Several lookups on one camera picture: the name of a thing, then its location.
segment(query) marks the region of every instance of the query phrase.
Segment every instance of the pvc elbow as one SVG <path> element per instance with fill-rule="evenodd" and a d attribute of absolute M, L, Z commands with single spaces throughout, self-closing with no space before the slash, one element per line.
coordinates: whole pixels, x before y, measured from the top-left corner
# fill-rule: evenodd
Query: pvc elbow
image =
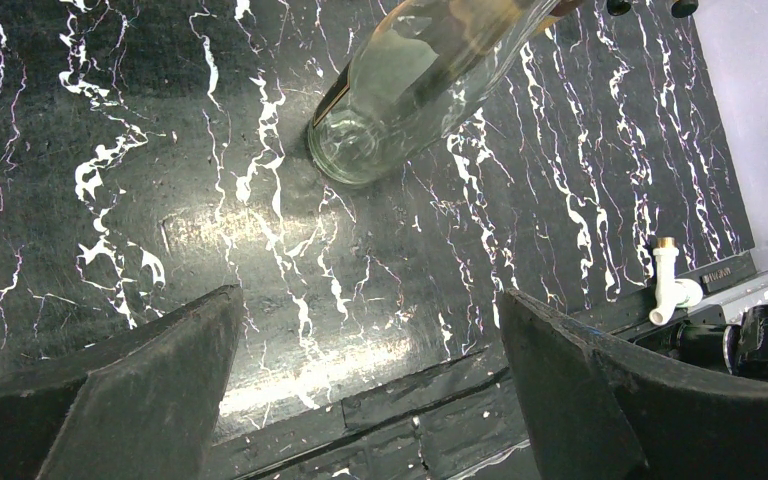
<path fill-rule="evenodd" d="M 656 307 L 654 310 L 649 312 L 649 321 L 652 322 L 653 325 L 662 326 L 666 325 L 667 322 L 670 321 L 671 318 L 673 318 L 673 313 L 675 313 L 675 302 L 671 302 L 668 304 L 662 304 Z"/>
<path fill-rule="evenodd" d="M 659 238 L 658 247 L 654 250 L 656 283 L 655 299 L 657 306 L 649 312 L 649 321 L 662 326 L 675 313 L 676 307 L 692 307 L 702 301 L 702 287 L 693 280 L 675 278 L 675 260 L 678 248 L 673 238 Z"/>

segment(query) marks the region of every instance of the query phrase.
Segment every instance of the black knob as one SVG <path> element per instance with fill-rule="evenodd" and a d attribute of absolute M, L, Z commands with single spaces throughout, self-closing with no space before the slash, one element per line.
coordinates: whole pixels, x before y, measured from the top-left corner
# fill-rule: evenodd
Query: black knob
<path fill-rule="evenodd" d="M 699 0 L 675 0 L 671 13 L 675 18 L 684 18 L 693 15 L 699 8 Z"/>
<path fill-rule="evenodd" d="M 606 7 L 608 15 L 619 17 L 625 15 L 631 10 L 631 1 L 629 0 L 608 0 Z"/>

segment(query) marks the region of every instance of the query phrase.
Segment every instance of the marble-patterned surface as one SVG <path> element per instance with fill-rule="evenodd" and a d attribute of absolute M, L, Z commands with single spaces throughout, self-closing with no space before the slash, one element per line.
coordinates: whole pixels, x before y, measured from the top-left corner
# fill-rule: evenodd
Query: marble-patterned surface
<path fill-rule="evenodd" d="M 247 292 L 217 440 L 498 339 L 518 287 L 575 311 L 752 247 L 693 24 L 601 2 L 486 106 L 360 190 L 303 131 L 395 0 L 0 2 L 0 376 Z"/>

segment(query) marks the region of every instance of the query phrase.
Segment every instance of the glass bottle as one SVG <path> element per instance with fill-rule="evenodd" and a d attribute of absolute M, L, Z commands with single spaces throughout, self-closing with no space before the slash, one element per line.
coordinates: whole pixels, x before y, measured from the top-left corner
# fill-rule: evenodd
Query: glass bottle
<path fill-rule="evenodd" d="M 308 126 L 316 164 L 363 185 L 455 130 L 535 33 L 583 0 L 405 0 L 375 28 Z"/>

